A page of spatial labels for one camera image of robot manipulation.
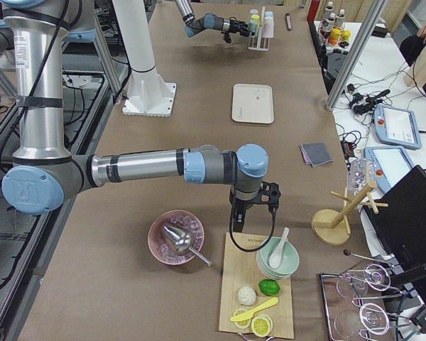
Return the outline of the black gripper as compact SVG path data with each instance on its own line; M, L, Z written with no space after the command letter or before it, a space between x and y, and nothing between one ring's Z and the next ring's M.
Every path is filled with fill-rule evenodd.
M231 203L232 217L234 222L234 231L242 232L244 228L244 222L246 217L246 211L258 202L258 198L252 198L250 200L241 200L231 193L229 195L229 202Z
M254 36L254 31L247 31L247 24L244 21L237 21L234 19L224 19L222 26L222 34L226 43L231 42L231 33L238 33L240 36Z

